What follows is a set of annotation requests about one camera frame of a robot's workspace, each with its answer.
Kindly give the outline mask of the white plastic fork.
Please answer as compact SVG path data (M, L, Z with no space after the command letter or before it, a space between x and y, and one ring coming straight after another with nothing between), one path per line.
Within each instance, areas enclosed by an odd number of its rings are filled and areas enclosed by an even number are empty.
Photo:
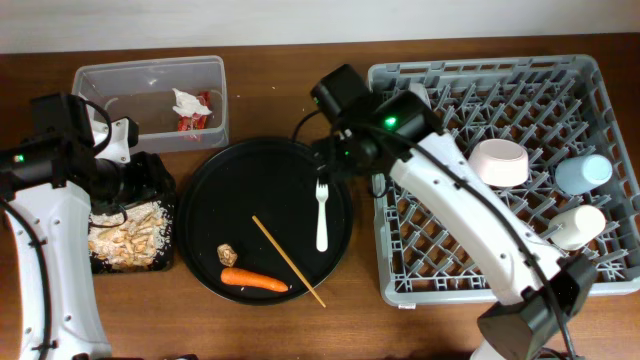
M318 202L318 218L316 231L316 248L319 252L326 252L328 249L328 231L326 220L326 202L329 198L329 189L326 184L316 183L316 200Z

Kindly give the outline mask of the rice and peanut scraps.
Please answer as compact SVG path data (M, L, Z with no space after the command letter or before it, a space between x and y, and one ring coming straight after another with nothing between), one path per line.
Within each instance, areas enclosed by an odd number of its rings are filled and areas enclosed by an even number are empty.
M98 272L155 271L173 254L173 206L160 200L125 214L89 215L88 249Z

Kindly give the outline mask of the red snack wrapper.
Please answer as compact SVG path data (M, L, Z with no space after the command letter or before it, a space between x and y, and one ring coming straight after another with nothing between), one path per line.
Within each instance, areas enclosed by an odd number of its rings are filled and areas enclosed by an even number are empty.
M194 96L199 96L199 95L202 95L205 97L207 105L211 110L210 93L207 91L202 91ZM210 115L193 115L191 117L181 117L180 115L178 116L179 116L179 120L178 120L177 130L179 132L199 131L205 128L207 120L212 116L212 113Z

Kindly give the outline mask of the white tissue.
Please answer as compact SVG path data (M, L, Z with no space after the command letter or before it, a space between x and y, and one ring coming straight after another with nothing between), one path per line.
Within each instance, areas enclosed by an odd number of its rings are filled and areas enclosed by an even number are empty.
M193 115L210 115L212 111L207 105L204 96L194 96L187 92L173 88L176 104L172 110L181 117L191 117Z

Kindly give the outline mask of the wooden chopstick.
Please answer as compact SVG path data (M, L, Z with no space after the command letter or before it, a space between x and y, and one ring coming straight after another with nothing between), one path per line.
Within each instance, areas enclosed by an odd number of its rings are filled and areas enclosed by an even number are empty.
M258 219L256 215L252 217L253 222L258 226L261 232L266 236L269 242L273 245L273 247L277 250L277 252L281 255L281 257L285 260L285 262L289 265L292 271L296 274L299 280L304 284L307 290L313 295L313 297L317 300L317 302L323 307L327 308L325 302L316 292L311 283L306 279L306 277L302 274L302 272L298 269L298 267L294 264L291 258L286 254L286 252L282 249L282 247L278 244L275 238L271 235L271 233L266 229L266 227L262 224L262 222Z

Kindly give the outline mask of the pink bowl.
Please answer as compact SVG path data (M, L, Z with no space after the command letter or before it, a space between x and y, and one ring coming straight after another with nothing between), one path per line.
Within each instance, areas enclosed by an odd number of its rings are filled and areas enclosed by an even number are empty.
M504 139L479 142L468 159L470 167L490 186L507 188L523 184L529 176L526 149Z

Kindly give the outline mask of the blue cup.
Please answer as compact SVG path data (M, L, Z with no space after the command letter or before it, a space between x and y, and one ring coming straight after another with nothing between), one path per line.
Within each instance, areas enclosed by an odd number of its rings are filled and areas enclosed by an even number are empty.
M563 192L579 195L605 184L612 174L611 162L602 155L592 154L569 158L559 163L555 180Z

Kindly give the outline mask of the cream cup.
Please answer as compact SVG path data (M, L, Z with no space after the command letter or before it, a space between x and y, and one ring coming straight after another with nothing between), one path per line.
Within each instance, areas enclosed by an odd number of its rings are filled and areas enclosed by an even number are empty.
M598 236L606 226L606 218L601 210L592 205L580 205L556 215L549 227L559 226L551 241L560 248L574 251Z

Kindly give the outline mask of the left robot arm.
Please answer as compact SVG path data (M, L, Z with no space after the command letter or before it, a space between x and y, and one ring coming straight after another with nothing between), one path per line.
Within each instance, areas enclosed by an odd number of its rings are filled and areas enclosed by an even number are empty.
M158 156L131 155L138 126L54 94L30 103L35 133L1 153L1 208L16 244L22 359L109 359L89 259L91 214L124 214L168 189Z

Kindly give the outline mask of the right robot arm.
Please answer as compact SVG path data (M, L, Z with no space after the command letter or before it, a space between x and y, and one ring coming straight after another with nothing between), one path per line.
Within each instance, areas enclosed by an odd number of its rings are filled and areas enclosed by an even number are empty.
M383 173L416 197L485 277L496 303L477 325L475 359L534 359L560 334L576 356L567 324L583 307L597 271L540 238L472 171L442 120L415 93L383 100L349 64L311 90L330 123L314 142L328 181Z

